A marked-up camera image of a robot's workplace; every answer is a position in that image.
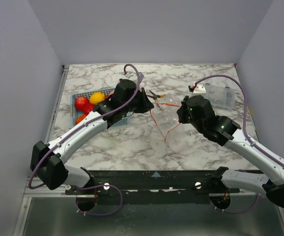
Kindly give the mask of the yellow orange fruit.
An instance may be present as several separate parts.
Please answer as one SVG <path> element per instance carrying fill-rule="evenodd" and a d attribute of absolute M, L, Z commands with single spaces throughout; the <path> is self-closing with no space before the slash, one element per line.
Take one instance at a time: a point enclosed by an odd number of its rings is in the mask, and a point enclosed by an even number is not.
<path fill-rule="evenodd" d="M 101 92 L 95 92 L 89 98 L 89 102 L 93 105 L 96 105 L 103 100 L 105 100 L 105 95 Z"/>

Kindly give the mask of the aluminium frame rail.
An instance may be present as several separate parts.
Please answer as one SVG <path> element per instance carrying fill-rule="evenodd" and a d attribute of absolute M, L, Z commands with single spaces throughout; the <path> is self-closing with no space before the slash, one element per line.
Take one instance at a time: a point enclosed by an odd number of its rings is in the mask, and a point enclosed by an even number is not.
<path fill-rule="evenodd" d="M 64 86 L 66 83 L 66 79 L 67 79 L 67 75 L 68 75 L 68 71 L 69 71 L 69 67 L 70 65 L 63 65 L 63 71 L 62 71 L 62 76 L 60 79 L 60 83 L 59 83 L 59 89 L 57 92 L 57 96 L 55 99 L 55 103 L 54 103 L 54 107 L 53 107 L 53 111 L 51 114 L 51 118 L 50 118 L 50 123 L 47 129 L 47 134 L 45 137 L 45 143 L 47 143 L 50 138 L 52 137 L 52 133 L 54 131 L 54 126 L 55 126 L 55 121 L 57 118 L 57 111 L 59 109 L 59 105 L 60 105 L 60 101 L 62 98 L 62 94 L 64 91 Z M 21 206 L 20 206 L 20 211 L 17 217 L 17 221 L 16 221 L 16 225 L 15 225 L 15 229 L 13 232 L 13 236 L 22 236 L 24 231 L 25 231 L 25 225 L 26 225 L 26 221 L 28 218 L 28 213 L 30 210 L 30 205 L 31 205 L 31 201 L 32 198 L 35 197 L 57 197 L 60 196 L 60 191 L 56 190 L 56 191 L 51 191 L 49 190 L 46 186 L 42 186 L 38 189 L 29 189 L 28 188 L 28 181 L 30 180 L 30 178 L 28 177 L 27 182 L 26 182 L 26 186 L 24 188 L 24 193 L 23 193 L 23 198 L 22 198 L 22 202 L 21 202 Z"/>

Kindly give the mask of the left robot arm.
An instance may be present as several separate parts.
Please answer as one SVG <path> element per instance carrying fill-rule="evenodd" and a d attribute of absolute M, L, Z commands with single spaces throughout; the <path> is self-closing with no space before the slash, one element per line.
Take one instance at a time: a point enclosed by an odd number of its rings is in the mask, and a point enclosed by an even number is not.
<path fill-rule="evenodd" d="M 143 114 L 153 107 L 139 83 L 120 80 L 114 93 L 96 104 L 72 129 L 47 144 L 39 141 L 33 146 L 32 175 L 37 176 L 50 190 L 68 184 L 76 186 L 83 194 L 89 194 L 94 187 L 90 173 L 84 168 L 68 167 L 66 162 L 86 142 L 120 121 L 125 114 Z"/>

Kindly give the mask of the clear plastic parts box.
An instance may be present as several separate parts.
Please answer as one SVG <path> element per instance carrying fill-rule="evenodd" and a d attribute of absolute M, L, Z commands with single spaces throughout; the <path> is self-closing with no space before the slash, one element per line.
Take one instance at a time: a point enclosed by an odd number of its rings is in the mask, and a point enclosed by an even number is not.
<path fill-rule="evenodd" d="M 232 110 L 235 106 L 235 90 L 230 87 L 215 86 L 210 83 L 205 83 L 206 99 L 210 103 L 223 110 Z"/>

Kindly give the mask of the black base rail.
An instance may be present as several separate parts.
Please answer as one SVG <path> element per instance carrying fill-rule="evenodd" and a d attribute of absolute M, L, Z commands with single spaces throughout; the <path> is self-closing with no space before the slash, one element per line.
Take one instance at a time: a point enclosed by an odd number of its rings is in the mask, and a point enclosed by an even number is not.
<path fill-rule="evenodd" d="M 92 171 L 93 190 L 65 192 L 82 203 L 100 205 L 208 204 L 228 192 L 220 171 Z"/>

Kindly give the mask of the red bell pepper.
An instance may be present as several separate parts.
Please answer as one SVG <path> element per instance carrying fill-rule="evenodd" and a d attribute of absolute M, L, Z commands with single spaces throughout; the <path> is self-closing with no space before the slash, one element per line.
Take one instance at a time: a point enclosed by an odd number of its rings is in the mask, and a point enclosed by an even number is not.
<path fill-rule="evenodd" d="M 86 103 L 83 107 L 82 107 L 82 112 L 85 114 L 85 115 L 88 115 L 92 110 L 93 108 L 95 107 L 95 105 L 91 104 L 91 103 Z"/>

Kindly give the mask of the blue plastic basket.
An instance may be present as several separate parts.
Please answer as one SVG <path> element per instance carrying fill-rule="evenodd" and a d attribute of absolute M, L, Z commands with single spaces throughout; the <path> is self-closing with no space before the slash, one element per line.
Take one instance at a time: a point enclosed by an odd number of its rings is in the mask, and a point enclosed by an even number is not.
<path fill-rule="evenodd" d="M 82 111 L 79 111 L 75 107 L 75 101 L 78 97 L 86 97 L 87 99 L 90 99 L 91 95 L 93 95 L 96 92 L 101 92 L 104 95 L 109 95 L 114 88 L 105 88 L 105 89 L 100 89 L 100 90 L 92 90 L 92 91 L 85 91 L 81 93 L 75 93 L 70 96 L 70 120 L 71 120 L 71 127 L 76 125 L 76 120 L 78 117 L 83 115 Z"/>

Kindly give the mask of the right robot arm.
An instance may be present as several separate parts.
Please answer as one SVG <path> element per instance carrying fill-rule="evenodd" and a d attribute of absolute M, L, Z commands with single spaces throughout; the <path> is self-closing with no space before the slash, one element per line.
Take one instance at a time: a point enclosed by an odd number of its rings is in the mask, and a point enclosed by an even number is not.
<path fill-rule="evenodd" d="M 217 116 L 209 100 L 201 95 L 185 96 L 177 110 L 179 122 L 191 124 L 208 140 L 239 154 L 261 174 L 219 168 L 211 188 L 218 193 L 225 189 L 243 189 L 262 194 L 284 208 L 284 158 L 251 138 L 238 123 L 226 116 Z"/>

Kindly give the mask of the yellow handled pliers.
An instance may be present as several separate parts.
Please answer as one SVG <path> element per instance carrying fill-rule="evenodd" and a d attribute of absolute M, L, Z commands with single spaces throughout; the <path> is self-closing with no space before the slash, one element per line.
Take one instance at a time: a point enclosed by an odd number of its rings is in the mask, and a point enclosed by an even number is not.
<path fill-rule="evenodd" d="M 151 90 L 149 92 L 150 94 L 148 94 L 147 96 L 149 98 L 152 98 L 155 102 L 158 101 L 159 98 L 164 98 L 166 96 L 165 94 L 155 94 Z"/>

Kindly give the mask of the clear zip bag orange zipper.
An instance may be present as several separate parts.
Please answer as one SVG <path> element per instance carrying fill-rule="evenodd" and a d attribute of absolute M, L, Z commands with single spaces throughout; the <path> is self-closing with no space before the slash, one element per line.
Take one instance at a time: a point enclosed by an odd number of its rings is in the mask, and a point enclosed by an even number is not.
<path fill-rule="evenodd" d="M 178 122 L 177 110 L 181 107 L 178 96 L 167 93 L 164 98 L 158 101 L 151 99 L 154 109 L 150 111 L 150 116 L 155 128 L 151 146 L 156 157 L 167 157 L 170 155 L 200 155 L 201 153 L 217 153 L 219 148 L 216 144 L 209 142 L 201 136 L 190 124 Z"/>

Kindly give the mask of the red apple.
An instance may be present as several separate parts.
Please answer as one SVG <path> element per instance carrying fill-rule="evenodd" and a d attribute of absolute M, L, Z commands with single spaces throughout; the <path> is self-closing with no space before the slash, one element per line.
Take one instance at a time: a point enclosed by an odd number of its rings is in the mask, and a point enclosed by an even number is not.
<path fill-rule="evenodd" d="M 78 111 L 84 111 L 85 107 L 89 104 L 89 100 L 84 96 L 79 96 L 75 100 L 75 108 Z"/>

